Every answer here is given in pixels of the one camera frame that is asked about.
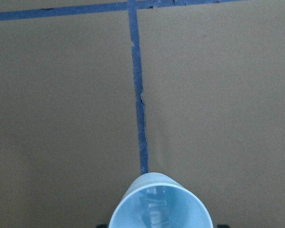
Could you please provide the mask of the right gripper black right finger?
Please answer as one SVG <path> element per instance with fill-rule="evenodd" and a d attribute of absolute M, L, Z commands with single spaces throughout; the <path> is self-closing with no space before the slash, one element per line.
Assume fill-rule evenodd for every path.
<path fill-rule="evenodd" d="M 217 224 L 217 228 L 228 228 L 227 224 Z"/>

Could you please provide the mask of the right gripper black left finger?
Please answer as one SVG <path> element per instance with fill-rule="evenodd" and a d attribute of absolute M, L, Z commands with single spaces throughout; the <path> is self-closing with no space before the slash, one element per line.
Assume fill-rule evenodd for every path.
<path fill-rule="evenodd" d="M 99 224 L 96 228 L 108 228 L 108 224 Z"/>

